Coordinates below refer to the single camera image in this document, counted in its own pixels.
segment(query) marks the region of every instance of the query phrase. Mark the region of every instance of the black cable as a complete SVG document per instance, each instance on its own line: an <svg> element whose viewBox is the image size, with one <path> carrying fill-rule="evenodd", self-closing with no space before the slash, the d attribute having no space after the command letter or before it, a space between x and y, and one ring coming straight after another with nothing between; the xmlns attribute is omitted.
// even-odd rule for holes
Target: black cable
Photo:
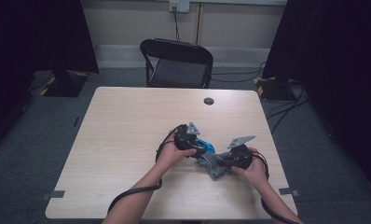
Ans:
<svg viewBox="0 0 371 224"><path fill-rule="evenodd" d="M218 81L218 82L246 82L246 81L250 81L256 77L258 77L262 71L264 71L264 68L262 68L262 65L264 63L267 63L267 62L263 62L260 64L259 66L259 70L258 71L254 71L254 72L248 72L248 73L240 73L240 72L236 72L236 73L213 73L212 75L247 75L247 74L254 74L254 73L258 73L256 76L254 77L251 77L251 78L247 78L247 79L244 79L244 80L238 80L238 81L225 81L225 80L219 80L219 79L211 79L212 81Z"/></svg>
<svg viewBox="0 0 371 224"><path fill-rule="evenodd" d="M292 104L292 102L282 103L282 105L277 105L277 106L271 108L271 109L269 110L269 112L266 114L266 117L269 117L270 113L272 113L275 109L278 109L278 108L280 108L280 107L282 107L282 106L286 106L286 105L290 105L290 104Z"/></svg>
<svg viewBox="0 0 371 224"><path fill-rule="evenodd" d="M180 42L179 28L177 27L177 7L172 7L174 15L174 23L176 23L176 40Z"/></svg>
<svg viewBox="0 0 371 224"><path fill-rule="evenodd" d="M309 97L305 100L305 101L303 101L302 103L299 103L298 105L296 105L295 107L298 107L298 106L300 106L300 105L303 105L304 103L306 103L306 102L308 102L309 101ZM272 118L272 117L274 117L274 116L276 116L276 115L280 115L281 113L284 113L285 111L287 111L289 108L286 108L286 109L284 109L284 110L281 110L281 111L279 111L279 112L276 112L276 113L274 113L274 114L272 114L272 115L269 115L269 116L267 116L266 117L266 119L270 119L270 118Z"/></svg>
<svg viewBox="0 0 371 224"><path fill-rule="evenodd" d="M288 84L290 84L290 85L306 85L305 82L301 82L301 81L291 81L291 82L288 82ZM280 101L260 100L260 102L261 103L269 103L269 104L282 104L282 105L277 106L277 107L281 107L281 106L284 106L284 105L290 105L293 102L293 100L288 100L288 101L284 101L284 100L280 100Z"/></svg>
<svg viewBox="0 0 371 224"><path fill-rule="evenodd" d="M34 91L35 89L43 86L43 84L47 83L49 81L49 79L52 77L52 71L51 73L49 74L49 76L42 82L40 83L39 85L35 86L35 87L32 87L31 89L27 90L27 91Z"/></svg>
<svg viewBox="0 0 371 224"><path fill-rule="evenodd" d="M293 108L297 107L298 105L296 105L299 100L301 99L302 97L302 93L304 92L304 89L305 89L305 86L302 87L302 91L301 93L299 93L299 96L295 99L294 103L287 109L284 110L284 114L282 115L282 117L279 119L278 122L276 122L275 126L273 127L272 131L270 131L271 134L273 134L276 130L276 128L279 126L279 124L281 123L281 121L284 119L284 117L288 114L288 112L290 112L290 110L292 110Z"/></svg>
<svg viewBox="0 0 371 224"><path fill-rule="evenodd" d="M201 16L201 2L199 2L199 6L198 6L198 18L197 18L197 33L196 33L196 40L195 40L195 43L198 44L199 43L199 24L200 24L200 16Z"/></svg>
<svg viewBox="0 0 371 224"><path fill-rule="evenodd" d="M246 82L246 81L250 81L250 80L253 80L254 78L258 77L261 73L261 71L263 71L264 69L262 70L258 70L258 71L255 71L255 72L251 72L251 73L232 73L232 74L237 74L237 75L240 75L240 74L254 74L254 73L258 73L257 75L253 76L253 77L250 77L250 78L247 78L247 79L244 79L244 80L237 80L237 81L226 81L226 80L219 80L219 79L211 79L211 81L218 81L218 82ZM225 74L212 74L212 75L229 75L231 73L225 73Z"/></svg>
<svg viewBox="0 0 371 224"><path fill-rule="evenodd" d="M267 159L265 159L264 155L262 155L260 152L255 152L253 151L253 158L257 158L261 160L264 163L264 168L265 168L265 175L267 176L267 179L269 179L269 171L268 171L268 162ZM297 222L288 219L286 217L279 216L278 214L274 213L272 210L269 209L267 204L264 202L264 200L261 198L261 204L264 210L273 218L278 219L281 222L284 222L286 224L298 224Z"/></svg>
<svg viewBox="0 0 371 224"><path fill-rule="evenodd" d="M159 148L157 150L157 155L156 155L156 162L159 158L159 155L160 155L160 152L161 150L163 149L163 147L168 144L168 143L172 143L173 141L168 141L168 138L180 127L181 125L177 126L175 129L171 130L169 132L169 134L165 137L165 139L162 141L162 143L159 145ZM137 189L129 189L127 191L124 191L122 192L121 194L119 194L118 196L116 196L116 198L110 203L110 206L109 206L109 209L107 211L107 213L109 213L112 208L114 207L114 205L116 205L116 203L121 200L122 198L128 196L128 195L131 195L131 194L134 194L134 193L140 193L140 192L146 192L146 191L151 191L151 190L157 190L157 189L160 189L162 187L162 179L159 180L158 184L155 185L155 186L151 186L151 187L140 187L140 188L137 188Z"/></svg>

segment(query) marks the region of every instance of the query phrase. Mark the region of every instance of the person's left hand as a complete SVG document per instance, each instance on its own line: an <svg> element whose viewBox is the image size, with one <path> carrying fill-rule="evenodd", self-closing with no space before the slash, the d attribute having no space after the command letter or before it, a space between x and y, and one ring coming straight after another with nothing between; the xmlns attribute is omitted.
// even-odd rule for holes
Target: person's left hand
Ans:
<svg viewBox="0 0 371 224"><path fill-rule="evenodd" d="M194 148L187 150L180 150L174 144L174 133L166 141L165 146L161 150L161 153L158 157L157 164L165 165L168 168L171 168L180 161L183 157L189 157L197 153L197 150Z"/></svg>

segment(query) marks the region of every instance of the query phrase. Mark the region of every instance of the power outlet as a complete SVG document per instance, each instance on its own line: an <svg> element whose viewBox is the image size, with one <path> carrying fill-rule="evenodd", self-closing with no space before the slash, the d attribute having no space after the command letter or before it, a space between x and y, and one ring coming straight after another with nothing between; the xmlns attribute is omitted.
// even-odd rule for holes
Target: power outlet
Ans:
<svg viewBox="0 0 371 224"><path fill-rule="evenodd" d="M179 1L169 1L169 11L174 11L173 8L175 8L176 11L179 11L180 3Z"/></svg>
<svg viewBox="0 0 371 224"><path fill-rule="evenodd" d="M176 12L189 12L189 1L169 1L169 11L173 12L174 7Z"/></svg>

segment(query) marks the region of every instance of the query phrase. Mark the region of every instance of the folding chair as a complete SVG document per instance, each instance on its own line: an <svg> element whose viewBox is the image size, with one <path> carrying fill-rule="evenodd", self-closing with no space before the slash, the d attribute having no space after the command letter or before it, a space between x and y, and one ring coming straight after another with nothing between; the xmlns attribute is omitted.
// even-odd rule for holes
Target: folding chair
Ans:
<svg viewBox="0 0 371 224"><path fill-rule="evenodd" d="M142 42L140 50L145 58L147 87L209 88L213 56L204 47L151 38ZM156 66L150 61L153 58L158 59Z"/></svg>

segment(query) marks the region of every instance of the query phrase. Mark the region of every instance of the light wood tabletop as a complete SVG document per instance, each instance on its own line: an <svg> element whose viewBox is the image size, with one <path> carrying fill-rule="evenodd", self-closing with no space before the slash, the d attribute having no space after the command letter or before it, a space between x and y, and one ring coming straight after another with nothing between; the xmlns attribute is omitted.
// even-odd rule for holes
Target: light wood tabletop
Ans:
<svg viewBox="0 0 371 224"><path fill-rule="evenodd" d="M214 100L206 105L204 99ZM96 90L51 198L48 218L104 218L110 202L154 164L168 132L192 121L198 138L216 153L233 138L255 135L255 147L268 161L269 182L288 188L267 120L254 91L100 87ZM212 180L194 158L184 158L163 177L143 220L245 220L270 216L258 192L240 176ZM296 213L291 194L281 195Z"/></svg>

